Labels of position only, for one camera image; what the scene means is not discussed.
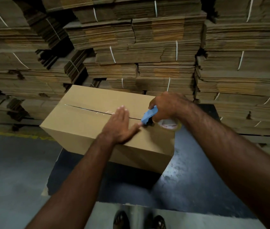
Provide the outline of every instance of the hand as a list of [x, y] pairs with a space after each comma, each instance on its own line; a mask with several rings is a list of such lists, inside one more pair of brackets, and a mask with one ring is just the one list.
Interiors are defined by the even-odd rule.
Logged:
[[150, 102], [149, 109], [152, 109], [155, 105], [158, 108], [158, 112], [152, 117], [152, 120], [159, 122], [164, 119], [176, 118], [178, 110], [187, 103], [190, 103], [190, 101], [181, 94], [164, 92]]
[[137, 123], [129, 129], [129, 111], [122, 105], [111, 115], [101, 134], [106, 135], [114, 144], [122, 144], [132, 139], [141, 126], [142, 123]]

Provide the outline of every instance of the cardboard box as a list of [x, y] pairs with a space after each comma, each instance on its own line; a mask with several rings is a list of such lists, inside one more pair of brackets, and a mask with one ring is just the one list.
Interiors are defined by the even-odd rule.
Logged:
[[[129, 124], [132, 126], [140, 122], [153, 98], [154, 96], [73, 85], [41, 127], [66, 150], [85, 154], [111, 113], [119, 106], [125, 105], [129, 110]], [[155, 124], [142, 128], [125, 145], [115, 146], [110, 161], [163, 173], [173, 153], [174, 132]]]

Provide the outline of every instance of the gray floor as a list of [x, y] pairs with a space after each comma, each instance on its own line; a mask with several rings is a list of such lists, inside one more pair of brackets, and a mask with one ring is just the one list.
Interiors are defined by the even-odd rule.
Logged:
[[[0, 136], [0, 228], [24, 228], [47, 201], [41, 193], [60, 150], [54, 141]], [[145, 215], [151, 211], [164, 217], [167, 228], [264, 228], [254, 219], [100, 202], [85, 228], [112, 228], [118, 209], [127, 212], [132, 228], [142, 228]]]

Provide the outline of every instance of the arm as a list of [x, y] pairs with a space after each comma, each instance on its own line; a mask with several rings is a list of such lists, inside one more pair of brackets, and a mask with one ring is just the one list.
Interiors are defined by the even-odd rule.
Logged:
[[116, 144], [130, 140], [141, 127], [129, 129], [129, 112], [124, 106], [110, 117], [61, 188], [41, 208], [26, 229], [83, 229], [95, 205], [102, 174]]
[[165, 92], [153, 120], [177, 118], [192, 133], [227, 186], [270, 228], [270, 155], [183, 96]]

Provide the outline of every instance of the left hand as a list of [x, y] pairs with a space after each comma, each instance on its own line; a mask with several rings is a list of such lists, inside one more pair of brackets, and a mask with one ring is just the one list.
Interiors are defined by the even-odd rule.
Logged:
[[101, 134], [110, 138], [114, 144], [122, 144], [132, 139], [140, 131], [141, 126], [140, 122], [129, 129], [129, 111], [122, 105], [111, 115]]

